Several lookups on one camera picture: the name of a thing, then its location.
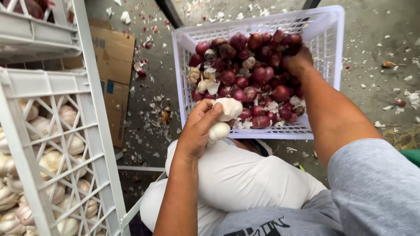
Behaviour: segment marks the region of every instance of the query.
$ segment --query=person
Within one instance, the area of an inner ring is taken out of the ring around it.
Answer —
[[[351,100],[322,78],[308,48],[303,47],[287,67],[301,81],[315,150],[328,168],[331,191],[311,190],[301,207],[268,201],[250,204],[245,210],[222,211],[223,217],[207,234],[420,235],[420,170],[382,139]],[[212,150],[206,147],[208,131],[221,112],[221,104],[212,107],[210,100],[203,100],[188,116],[161,191],[155,236],[199,234],[200,219],[206,215],[200,213],[204,196],[199,163]],[[257,155],[249,144],[235,145]]]

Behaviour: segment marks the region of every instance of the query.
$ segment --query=floor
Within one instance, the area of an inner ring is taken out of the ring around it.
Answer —
[[[266,8],[270,14],[275,14],[299,10],[303,2],[304,0],[197,0],[196,2],[173,0],[186,26],[211,24],[208,20],[203,21],[202,14],[209,19],[215,18],[217,12],[223,11],[224,19],[235,20],[240,13],[243,13],[245,18],[259,16],[260,10],[255,4],[263,10]],[[252,11],[248,8],[249,4],[254,5]],[[407,124],[414,123],[415,116],[418,116],[420,112],[409,105],[405,112],[400,114],[395,114],[396,109],[383,110],[382,108],[393,105],[395,98],[404,99],[408,103],[408,99],[403,96],[404,91],[420,90],[420,68],[412,63],[413,58],[418,59],[420,56],[419,47],[414,45],[420,37],[420,24],[418,24],[420,2],[418,0],[382,0],[380,3],[372,0],[322,0],[319,7],[328,5],[341,5],[346,11],[343,66],[349,66],[349,69],[344,68],[342,71],[340,90],[360,107],[372,123],[379,121],[384,124],[393,124],[392,127],[407,127]],[[127,122],[131,122],[131,125],[127,130],[131,132],[126,131],[127,152],[118,160],[118,164],[163,167],[169,140],[178,138],[177,129],[181,127],[171,42],[171,33],[174,29],[165,24],[164,14],[158,10],[152,0],[143,2],[124,0],[121,7],[113,0],[86,0],[86,7],[89,17],[102,19],[108,18],[106,9],[112,7],[112,11],[115,12],[110,19],[112,27],[117,31],[129,31],[134,34],[137,38],[136,45],[146,41],[149,35],[153,37],[152,48],[139,47],[137,54],[139,59],[149,61],[147,77],[134,79],[131,83],[131,86],[136,88],[134,97],[129,98],[131,116],[128,117]],[[123,25],[120,21],[120,16],[125,10],[130,12],[131,24],[129,26]],[[139,14],[146,16],[146,24]],[[154,25],[159,30],[155,34],[151,31]],[[381,65],[384,61],[392,61],[399,67],[397,70],[382,69]],[[404,78],[408,76],[413,76],[413,79],[405,81]],[[395,92],[394,88],[400,88],[400,91]],[[164,95],[162,102],[153,101],[154,97],[161,94]],[[151,126],[153,131],[151,134],[145,127],[147,123],[150,123],[150,119],[157,120],[159,117],[151,114],[149,118],[145,118],[145,113],[152,111],[151,102],[161,104],[162,109],[169,106],[173,112],[168,128],[162,133],[159,132],[161,128]],[[141,145],[138,144],[136,134],[142,140]],[[273,148],[275,155],[289,163],[299,162],[307,172],[328,186],[326,169],[313,156],[314,149],[311,140],[267,140],[267,143]],[[286,147],[292,147],[297,152],[287,153]],[[303,157],[302,152],[309,154],[309,157]],[[159,173],[133,171],[121,171],[120,174],[127,209],[159,175]]]

